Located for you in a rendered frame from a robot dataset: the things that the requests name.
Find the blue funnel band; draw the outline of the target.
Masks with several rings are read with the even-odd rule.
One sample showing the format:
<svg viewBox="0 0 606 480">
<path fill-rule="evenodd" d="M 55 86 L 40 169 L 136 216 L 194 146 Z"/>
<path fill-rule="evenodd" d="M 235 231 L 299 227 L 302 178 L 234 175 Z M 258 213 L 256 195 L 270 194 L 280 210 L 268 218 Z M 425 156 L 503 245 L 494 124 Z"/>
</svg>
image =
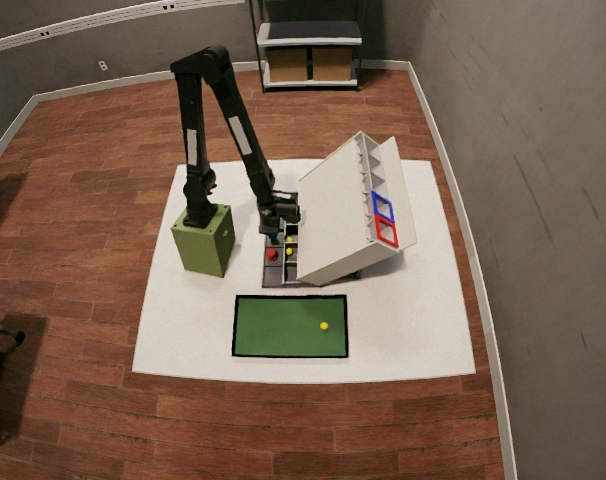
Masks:
<svg viewBox="0 0 606 480">
<path fill-rule="evenodd" d="M 371 191 L 371 195 L 372 195 L 372 202 L 373 202 L 373 209 L 374 209 L 374 213 L 383 217 L 384 219 L 392 222 L 393 224 L 395 224 L 395 220 L 394 220 L 394 214 L 393 214 L 393 208 L 392 208 L 392 202 L 390 202 L 389 200 L 387 200 L 386 198 L 382 197 L 381 195 L 377 194 L 374 191 Z M 377 203 L 376 203 L 376 196 L 380 199 L 382 199 L 383 201 L 387 202 L 389 205 L 389 211 L 390 211 L 390 217 L 387 217 L 385 215 L 383 215 L 382 213 L 378 212 L 377 210 Z"/>
</svg>

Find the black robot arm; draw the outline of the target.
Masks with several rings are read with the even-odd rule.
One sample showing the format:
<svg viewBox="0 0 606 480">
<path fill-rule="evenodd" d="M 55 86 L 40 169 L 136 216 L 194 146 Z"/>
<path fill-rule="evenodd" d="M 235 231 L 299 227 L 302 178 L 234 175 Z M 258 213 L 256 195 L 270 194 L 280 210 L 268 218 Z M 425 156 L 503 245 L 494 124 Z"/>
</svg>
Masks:
<svg viewBox="0 0 606 480">
<path fill-rule="evenodd" d="M 209 167 L 207 158 L 202 76 L 217 99 L 242 158 L 249 185 L 256 196 L 258 213 L 270 217 L 276 211 L 273 217 L 267 218 L 269 228 L 279 227 L 280 218 L 293 224 L 300 222 L 298 195 L 273 189 L 276 179 L 261 150 L 237 87 L 228 50 L 221 45 L 209 46 L 171 63 L 170 69 L 178 88 L 186 154 L 187 182 L 183 194 L 187 199 L 187 215 L 182 220 L 183 226 L 205 229 L 218 210 L 217 203 L 211 204 L 206 199 L 213 194 L 210 190 L 218 184 L 215 183 L 216 173 Z"/>
</svg>

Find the large white panel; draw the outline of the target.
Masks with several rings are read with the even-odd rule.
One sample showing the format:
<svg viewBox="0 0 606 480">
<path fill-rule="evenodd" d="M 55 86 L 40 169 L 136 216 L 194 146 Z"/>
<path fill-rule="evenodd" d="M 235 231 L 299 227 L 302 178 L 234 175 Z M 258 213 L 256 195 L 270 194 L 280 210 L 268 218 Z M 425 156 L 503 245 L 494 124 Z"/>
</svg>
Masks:
<svg viewBox="0 0 606 480">
<path fill-rule="evenodd" d="M 276 239 L 265 235 L 262 288 L 321 288 L 418 243 L 394 136 L 379 145 L 360 131 L 298 182 L 286 192 L 298 195 L 301 220 L 280 218 Z M 399 248 L 377 239 L 373 189 L 392 202 Z"/>
</svg>

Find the red square band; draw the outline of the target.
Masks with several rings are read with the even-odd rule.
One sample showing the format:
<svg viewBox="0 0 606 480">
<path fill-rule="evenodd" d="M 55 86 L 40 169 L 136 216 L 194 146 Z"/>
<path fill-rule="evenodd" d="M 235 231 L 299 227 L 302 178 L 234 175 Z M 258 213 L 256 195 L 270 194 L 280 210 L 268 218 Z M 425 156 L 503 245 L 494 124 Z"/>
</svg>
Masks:
<svg viewBox="0 0 606 480">
<path fill-rule="evenodd" d="M 384 242 L 386 242 L 386 243 L 388 243 L 388 244 L 390 244 L 390 245 L 392 245 L 392 246 L 394 246 L 394 247 L 396 247 L 396 248 L 399 248 L 399 245 L 398 245 L 398 238 L 397 238 L 397 232 L 396 232 L 396 226 L 395 226 L 395 224 L 393 224 L 392 222 L 390 222 L 390 221 L 388 221 L 388 220 L 384 219 L 383 217 L 381 217 L 381 216 L 379 216 L 379 215 L 377 215 L 377 214 L 374 214 L 374 217 L 375 217 L 375 224 L 376 224 L 377 239 L 380 239 L 380 240 L 382 240 L 382 241 L 384 241 Z M 380 219 L 381 221 L 383 221 L 383 222 L 385 222 L 385 223 L 387 223 L 387 224 L 389 224 L 389 225 L 391 225 L 391 226 L 392 226 L 392 229 L 393 229 L 393 236 L 394 236 L 394 242 L 391 242 L 391 241 L 389 241 L 389 240 L 387 240 L 387 239 L 385 239 L 385 238 L 381 237 L 379 219 Z"/>
</svg>

